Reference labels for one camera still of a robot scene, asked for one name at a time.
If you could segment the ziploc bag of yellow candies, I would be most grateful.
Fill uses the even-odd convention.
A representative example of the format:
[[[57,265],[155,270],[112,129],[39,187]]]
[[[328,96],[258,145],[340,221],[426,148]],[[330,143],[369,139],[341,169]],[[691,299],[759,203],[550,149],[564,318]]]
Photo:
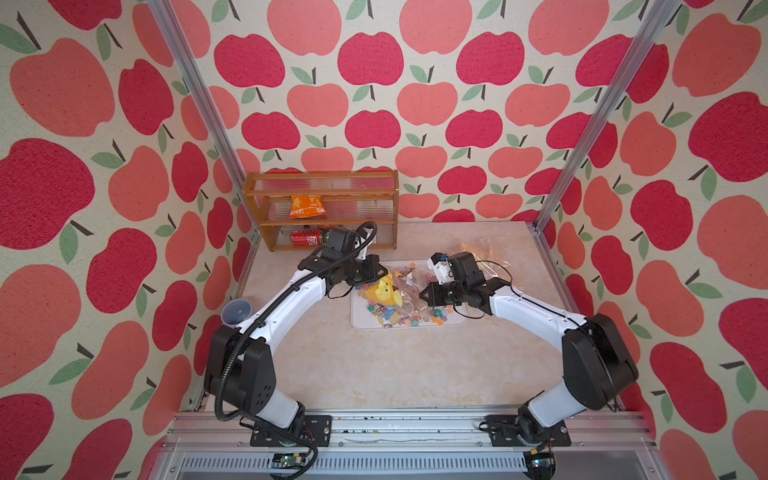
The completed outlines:
[[[419,297],[428,284],[436,280],[425,264],[406,263],[387,266],[388,274],[358,289],[357,295],[374,305],[397,307],[403,311],[419,311],[427,303]]]

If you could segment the ziploc bag of colourful candies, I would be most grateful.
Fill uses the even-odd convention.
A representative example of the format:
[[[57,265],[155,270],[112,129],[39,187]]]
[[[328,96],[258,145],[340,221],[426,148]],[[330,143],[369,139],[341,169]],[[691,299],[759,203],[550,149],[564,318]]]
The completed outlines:
[[[483,268],[493,276],[504,277],[511,283],[524,279],[520,269],[494,248],[489,248],[486,253],[483,253],[480,256],[480,260]]]

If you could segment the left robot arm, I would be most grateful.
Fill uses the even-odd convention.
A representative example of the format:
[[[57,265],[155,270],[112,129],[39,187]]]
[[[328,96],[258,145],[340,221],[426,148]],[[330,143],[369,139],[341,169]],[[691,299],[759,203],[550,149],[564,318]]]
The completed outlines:
[[[205,391],[213,396],[219,421],[243,420],[289,443],[303,442],[305,407],[278,389],[274,354],[301,317],[335,286],[355,288],[388,274],[379,256],[367,252],[377,230],[373,221],[355,229],[333,228],[267,305],[239,320],[222,320],[205,373]]]

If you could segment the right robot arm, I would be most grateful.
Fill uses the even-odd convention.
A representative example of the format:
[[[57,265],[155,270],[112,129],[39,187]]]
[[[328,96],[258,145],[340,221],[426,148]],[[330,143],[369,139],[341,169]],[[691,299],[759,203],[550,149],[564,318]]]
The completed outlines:
[[[558,309],[523,293],[505,278],[488,278],[469,252],[435,253],[428,265],[436,280],[419,298],[429,306],[466,304],[524,328],[561,354],[559,383],[518,409],[512,431],[523,444],[547,442],[561,421],[608,406],[638,380],[636,363],[610,317]]]

